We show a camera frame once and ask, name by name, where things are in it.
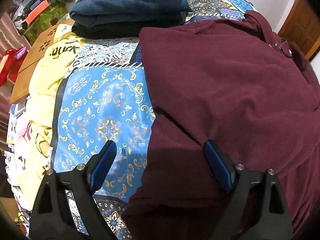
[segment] paisley pattern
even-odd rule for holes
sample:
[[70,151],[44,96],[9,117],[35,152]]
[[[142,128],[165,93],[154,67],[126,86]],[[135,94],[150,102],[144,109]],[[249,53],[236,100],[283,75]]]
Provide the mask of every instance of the paisley pattern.
[[78,52],[78,55],[68,68],[65,78],[71,74],[73,69],[87,63],[94,63],[95,61],[119,64],[128,63],[138,43],[139,39],[133,37],[91,40]]
[[[141,184],[155,115],[143,66],[114,64],[106,60],[110,59],[109,46],[96,46],[92,52],[91,45],[80,50],[75,60],[81,61],[77,65],[81,67],[68,77],[58,117],[59,140],[53,166],[57,172],[72,170],[79,163],[87,163],[107,140],[113,140],[117,156],[98,194],[128,201]],[[128,51],[132,54],[135,47],[118,48],[125,62],[129,60]]]
[[187,0],[193,12],[187,14],[186,23],[206,19],[241,20],[246,10],[255,8],[246,0]]
[[[72,191],[66,190],[66,194],[71,215],[77,230],[81,233],[88,234],[87,229],[81,220]],[[97,204],[97,207],[99,208],[104,220],[116,237],[118,239],[132,239],[132,236],[130,235],[125,223],[121,219],[121,214],[126,209],[127,203],[109,196],[94,194],[92,197]]]

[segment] blue gripper pad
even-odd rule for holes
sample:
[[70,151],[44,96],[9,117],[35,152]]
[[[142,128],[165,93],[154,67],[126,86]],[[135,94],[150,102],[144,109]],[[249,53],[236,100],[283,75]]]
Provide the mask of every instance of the blue gripper pad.
[[117,146],[113,141],[107,141],[101,151],[92,156],[87,166],[87,181],[90,193],[99,190],[113,164],[117,155]]
[[203,154],[219,188],[229,194],[233,190],[236,177],[232,159],[222,153],[213,140],[204,143]]

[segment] green cloth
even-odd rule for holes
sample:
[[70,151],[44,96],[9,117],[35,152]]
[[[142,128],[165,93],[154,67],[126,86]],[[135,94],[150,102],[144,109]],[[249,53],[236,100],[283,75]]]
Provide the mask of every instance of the green cloth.
[[65,4],[62,2],[55,2],[44,9],[31,23],[24,35],[28,38],[31,45],[36,41],[40,33],[52,26],[53,19],[60,20],[67,14],[64,8]]

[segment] metal screw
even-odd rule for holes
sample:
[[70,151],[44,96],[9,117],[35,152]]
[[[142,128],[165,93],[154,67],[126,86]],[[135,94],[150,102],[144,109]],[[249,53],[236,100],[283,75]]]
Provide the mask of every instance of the metal screw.
[[238,164],[236,164],[236,169],[239,170],[239,171],[242,171],[242,170],[244,170],[244,165],[238,163]]
[[269,169],[269,170],[268,170],[268,173],[269,173],[270,175],[275,175],[275,174],[276,174],[276,172],[275,172],[273,169]]
[[52,173],[53,173],[53,169],[48,169],[46,172],[47,175],[51,175]]
[[82,171],[85,168],[85,165],[83,163],[77,165],[77,170]]

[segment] folded blue jeans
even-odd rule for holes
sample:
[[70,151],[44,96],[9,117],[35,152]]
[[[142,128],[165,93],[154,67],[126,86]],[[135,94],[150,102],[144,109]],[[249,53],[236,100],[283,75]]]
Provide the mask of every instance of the folded blue jeans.
[[167,21],[192,12],[187,0],[78,0],[70,17],[86,27],[115,22]]

